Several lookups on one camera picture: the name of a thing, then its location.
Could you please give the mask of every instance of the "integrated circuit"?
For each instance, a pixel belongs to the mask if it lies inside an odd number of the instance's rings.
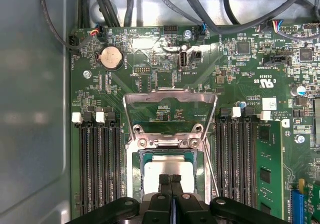
[[[301,48],[299,51],[300,61],[312,61],[313,52],[309,48]]]
[[[260,168],[260,180],[263,180],[264,182],[270,184],[271,172],[266,169]]]
[[[250,43],[248,41],[237,42],[237,53],[240,55],[250,54]]]
[[[263,211],[264,213],[271,215],[271,208],[266,206],[263,203],[260,204],[260,210]]]

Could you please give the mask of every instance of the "electronic component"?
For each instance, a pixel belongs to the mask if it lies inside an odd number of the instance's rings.
[[[271,208],[266,206],[263,203],[260,204],[260,210],[263,211],[264,213],[271,215]]]
[[[298,144],[302,144],[305,141],[305,137],[303,135],[296,135],[294,141]]]
[[[263,168],[260,168],[260,180],[263,180],[264,182],[270,184],[271,182],[271,172],[268,170],[265,170]]]
[[[104,124],[106,120],[106,116],[104,112],[96,112],[95,113],[95,120],[97,123]]]
[[[164,26],[163,33],[165,35],[176,35],[178,33],[178,26],[176,25]]]
[[[224,76],[217,76],[215,78],[215,81],[217,84],[224,84],[225,83],[225,77]]]
[[[307,92],[305,86],[295,86],[291,89],[291,94],[293,96],[305,95]]]
[[[232,107],[231,118],[239,118],[239,117],[241,117],[241,108],[240,107]]]
[[[310,48],[301,48],[299,51],[300,61],[312,61],[313,52]]]
[[[83,118],[80,112],[73,112],[71,121],[76,124],[81,124],[83,122]]]
[[[260,114],[256,115],[260,120],[271,120],[271,111],[263,110]]]
[[[292,223],[304,224],[304,196],[298,190],[292,190]]]
[[[109,71],[118,70],[124,63],[122,52],[115,46],[103,48],[97,60]]]
[[[237,42],[237,53],[240,55],[250,54],[250,43],[248,41],[239,41]]]
[[[308,105],[308,97],[295,97],[294,103],[295,103],[295,105],[298,105],[298,106],[307,106]]]

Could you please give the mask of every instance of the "mounting screw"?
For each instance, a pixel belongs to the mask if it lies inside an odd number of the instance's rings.
[[[192,32],[191,32],[190,30],[185,30],[183,37],[184,37],[185,39],[191,39],[191,37],[192,37]]]
[[[85,77],[86,79],[90,79],[91,71],[90,70],[85,70],[84,73],[83,73],[83,77]]]
[[[191,196],[190,196],[189,194],[183,194],[183,195],[182,195],[182,198],[183,198],[183,199],[190,199]]]
[[[197,148],[199,146],[199,142],[197,139],[191,139],[190,141],[190,147],[191,148]]]
[[[147,141],[145,139],[141,139],[138,141],[138,147],[145,148],[147,145]]]
[[[225,200],[221,200],[221,199],[216,200],[216,203],[218,203],[219,205],[224,205],[225,202],[226,202]]]

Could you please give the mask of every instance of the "ram slot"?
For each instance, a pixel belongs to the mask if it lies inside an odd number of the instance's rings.
[[[243,144],[244,144],[244,139],[243,139],[243,123],[238,122],[238,163],[239,163],[239,172],[238,172],[238,181],[239,181],[239,202],[244,203],[245,201],[245,191],[244,191],[244,152],[243,152]]]
[[[80,213],[84,215],[87,213],[88,204],[87,204],[87,162],[86,162],[86,132],[87,129],[85,127],[79,128],[79,144],[80,144]]]
[[[216,126],[215,126],[215,172],[216,172],[216,176],[217,176],[217,185],[218,185],[218,192],[219,192],[219,195],[223,195],[223,178],[222,178],[222,174],[223,174],[223,169],[222,169],[222,166],[223,166],[223,152],[222,152],[222,139],[221,139],[221,123],[220,123],[220,120],[217,119],[216,120]]]
[[[103,129],[104,131],[104,142],[103,142],[103,166],[104,166],[104,173],[103,173],[103,179],[102,179],[102,185],[103,185],[103,193],[105,198],[105,204],[111,202],[111,195],[110,195],[110,134],[109,134],[109,128],[105,127]]]
[[[236,201],[240,201],[240,191],[239,191],[239,130],[238,130],[238,120],[233,119],[231,121],[231,140],[230,140],[230,151],[231,151],[231,161],[232,161],[232,187],[233,193],[232,198]]]
[[[112,150],[113,150],[113,198],[118,199],[121,197],[121,147],[120,147],[120,128],[119,127],[112,127]]]

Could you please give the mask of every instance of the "label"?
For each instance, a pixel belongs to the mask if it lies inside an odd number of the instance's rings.
[[[262,98],[262,110],[276,110],[277,108],[276,97]]]

